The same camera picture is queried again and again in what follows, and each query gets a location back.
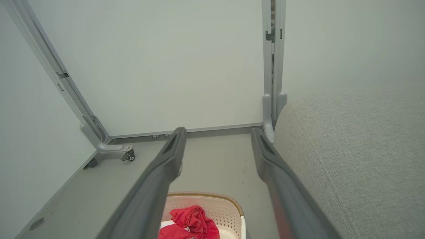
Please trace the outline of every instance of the caster wheel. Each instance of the caster wheel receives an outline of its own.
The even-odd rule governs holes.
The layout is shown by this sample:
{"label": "caster wheel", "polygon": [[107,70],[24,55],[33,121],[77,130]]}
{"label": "caster wheel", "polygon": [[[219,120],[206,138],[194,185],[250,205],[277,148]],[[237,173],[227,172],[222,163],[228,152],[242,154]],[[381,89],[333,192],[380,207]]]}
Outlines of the caster wheel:
{"label": "caster wheel", "polygon": [[122,161],[130,160],[133,161],[136,157],[134,156],[134,149],[131,149],[127,153],[124,154],[124,156],[121,158]]}

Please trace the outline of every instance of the basket rim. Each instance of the basket rim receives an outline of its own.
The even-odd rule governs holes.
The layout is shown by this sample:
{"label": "basket rim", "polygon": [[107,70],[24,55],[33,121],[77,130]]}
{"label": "basket rim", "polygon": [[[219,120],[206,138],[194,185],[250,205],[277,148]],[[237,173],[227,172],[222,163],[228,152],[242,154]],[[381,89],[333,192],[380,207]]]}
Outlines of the basket rim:
{"label": "basket rim", "polygon": [[203,197],[214,197],[218,199],[224,199],[229,202],[231,202],[238,210],[240,216],[244,216],[244,211],[242,210],[242,207],[239,205],[239,203],[232,197],[225,195],[225,194],[219,194],[219,193],[207,193],[207,192],[192,192],[192,191],[178,191],[178,192],[171,192],[168,194],[167,197],[172,196],[203,196]]}

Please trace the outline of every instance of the white wall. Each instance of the white wall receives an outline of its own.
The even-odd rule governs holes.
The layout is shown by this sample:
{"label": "white wall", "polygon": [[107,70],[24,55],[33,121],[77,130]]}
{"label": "white wall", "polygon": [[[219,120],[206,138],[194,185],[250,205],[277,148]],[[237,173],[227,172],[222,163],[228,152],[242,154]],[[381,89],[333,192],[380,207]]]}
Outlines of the white wall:
{"label": "white wall", "polygon": [[111,136],[261,123],[260,0],[29,0]]}
{"label": "white wall", "polygon": [[424,0],[286,0],[282,91],[425,80]]}
{"label": "white wall", "polygon": [[14,238],[95,152],[0,3],[0,238]]}

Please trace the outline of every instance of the metal bracket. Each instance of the metal bracket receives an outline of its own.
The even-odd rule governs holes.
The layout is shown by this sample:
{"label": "metal bracket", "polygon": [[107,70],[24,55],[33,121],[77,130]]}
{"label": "metal bracket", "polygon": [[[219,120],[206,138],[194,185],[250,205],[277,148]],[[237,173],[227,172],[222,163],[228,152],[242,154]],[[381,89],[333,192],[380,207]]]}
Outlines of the metal bracket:
{"label": "metal bracket", "polygon": [[268,31],[266,31],[266,41],[271,41],[272,40],[272,34],[270,33],[269,34],[269,32]]}
{"label": "metal bracket", "polygon": [[267,139],[274,143],[275,131],[272,123],[272,96],[270,94],[263,95],[263,128]]}
{"label": "metal bracket", "polygon": [[59,74],[57,73],[57,75],[59,76],[59,79],[63,79],[65,77],[69,77],[68,73],[64,72],[63,74]]}
{"label": "metal bracket", "polygon": [[129,152],[133,149],[132,145],[105,144],[99,140],[99,138],[94,134],[93,130],[91,130],[90,126],[87,124],[82,124],[80,129],[99,153]]}

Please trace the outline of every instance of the red cloth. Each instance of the red cloth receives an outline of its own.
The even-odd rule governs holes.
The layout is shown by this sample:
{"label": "red cloth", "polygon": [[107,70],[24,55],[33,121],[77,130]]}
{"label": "red cloth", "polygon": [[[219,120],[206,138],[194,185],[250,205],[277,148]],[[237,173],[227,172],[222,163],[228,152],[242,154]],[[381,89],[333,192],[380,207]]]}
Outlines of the red cloth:
{"label": "red cloth", "polygon": [[214,221],[205,217],[200,206],[174,209],[170,212],[176,223],[159,231],[159,239],[220,239]]}

